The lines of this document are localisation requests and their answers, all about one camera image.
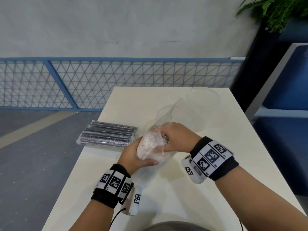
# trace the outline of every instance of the concrete wall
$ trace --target concrete wall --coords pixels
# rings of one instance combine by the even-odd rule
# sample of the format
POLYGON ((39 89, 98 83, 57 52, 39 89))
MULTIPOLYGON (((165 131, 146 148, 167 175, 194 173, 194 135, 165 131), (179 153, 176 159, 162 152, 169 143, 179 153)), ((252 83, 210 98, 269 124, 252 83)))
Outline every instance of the concrete wall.
POLYGON ((0 57, 245 56, 242 0, 0 0, 0 57))

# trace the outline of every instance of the blue metal fence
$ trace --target blue metal fence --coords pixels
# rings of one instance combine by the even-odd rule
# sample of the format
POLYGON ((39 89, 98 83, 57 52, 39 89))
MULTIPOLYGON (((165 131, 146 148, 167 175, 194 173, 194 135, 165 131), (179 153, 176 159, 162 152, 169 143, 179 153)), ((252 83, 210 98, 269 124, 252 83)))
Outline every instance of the blue metal fence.
POLYGON ((101 111, 115 86, 229 87, 228 58, 0 58, 0 108, 101 111))

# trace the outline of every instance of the wristband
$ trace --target wristband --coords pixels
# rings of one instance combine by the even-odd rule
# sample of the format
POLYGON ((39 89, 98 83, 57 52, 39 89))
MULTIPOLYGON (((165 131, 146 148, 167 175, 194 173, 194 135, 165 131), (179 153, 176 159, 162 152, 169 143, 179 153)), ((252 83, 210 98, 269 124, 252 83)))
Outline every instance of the wristband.
POLYGON ((123 166, 114 164, 98 181, 91 199, 111 208, 123 204, 134 185, 130 177, 123 166))
POLYGON ((182 165, 190 179, 198 184, 206 177, 216 181, 239 165, 232 152, 208 137, 199 140, 190 154, 191 157, 182 160, 182 165))

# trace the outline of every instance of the table top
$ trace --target table top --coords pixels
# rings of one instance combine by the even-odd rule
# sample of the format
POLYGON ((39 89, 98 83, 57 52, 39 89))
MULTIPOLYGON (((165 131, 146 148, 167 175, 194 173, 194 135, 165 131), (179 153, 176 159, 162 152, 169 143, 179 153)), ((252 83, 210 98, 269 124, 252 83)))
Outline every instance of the table top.
MULTIPOLYGON (((137 127, 154 123, 157 111, 185 98, 190 88, 115 87, 98 121, 137 127)), ((228 147, 257 180, 303 211, 252 125, 228 88, 213 88, 221 97, 201 136, 228 147)), ((237 216, 212 180, 191 182, 177 153, 143 191, 136 216, 119 214, 110 230, 139 230, 163 221, 187 221, 210 230, 241 230, 237 216)), ((94 186, 120 152, 84 147, 44 227, 68 230, 90 201, 94 186)))

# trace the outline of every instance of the green foliage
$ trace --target green foliage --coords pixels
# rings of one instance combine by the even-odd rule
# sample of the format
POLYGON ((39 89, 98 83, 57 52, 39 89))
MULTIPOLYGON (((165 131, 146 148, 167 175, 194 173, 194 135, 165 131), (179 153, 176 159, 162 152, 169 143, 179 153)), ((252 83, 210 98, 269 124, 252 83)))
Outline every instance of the green foliage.
POLYGON ((267 20, 269 32, 282 32, 291 18, 308 17, 308 0, 244 0, 236 16, 247 9, 257 22, 267 20))

